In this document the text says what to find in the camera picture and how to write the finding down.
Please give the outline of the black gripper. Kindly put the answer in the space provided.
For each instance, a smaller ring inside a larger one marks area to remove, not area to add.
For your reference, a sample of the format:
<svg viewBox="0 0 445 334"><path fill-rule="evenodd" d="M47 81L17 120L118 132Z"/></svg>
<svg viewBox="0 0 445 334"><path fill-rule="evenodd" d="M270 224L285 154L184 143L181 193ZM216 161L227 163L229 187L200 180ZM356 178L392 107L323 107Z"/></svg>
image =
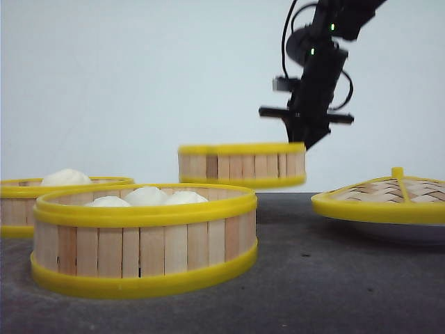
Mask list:
<svg viewBox="0 0 445 334"><path fill-rule="evenodd" d="M302 76L293 82L288 106L285 109L262 106L259 115L282 119L288 142L304 143L306 150L329 134L331 122L351 124L354 118L350 114L328 112L347 57L347 51L331 43L310 48Z"/></svg>

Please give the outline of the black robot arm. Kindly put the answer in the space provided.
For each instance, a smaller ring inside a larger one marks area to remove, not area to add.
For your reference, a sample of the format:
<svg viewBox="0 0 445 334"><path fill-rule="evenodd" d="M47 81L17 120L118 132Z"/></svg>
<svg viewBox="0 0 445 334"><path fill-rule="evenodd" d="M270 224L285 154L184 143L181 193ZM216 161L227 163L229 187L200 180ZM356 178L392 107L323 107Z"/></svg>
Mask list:
<svg viewBox="0 0 445 334"><path fill-rule="evenodd" d="M291 8L286 17L281 41L282 58L290 58L302 67L301 77L285 73L273 79L273 90L289 92L284 109L262 106L261 117L283 121L288 140L302 143L307 149L330 133L330 124L351 124L350 114L338 114L332 107L339 77L345 74L348 52L340 48L335 37L357 39L360 29L375 17L382 1L317 1L311 24L294 29L298 11Z"/></svg>

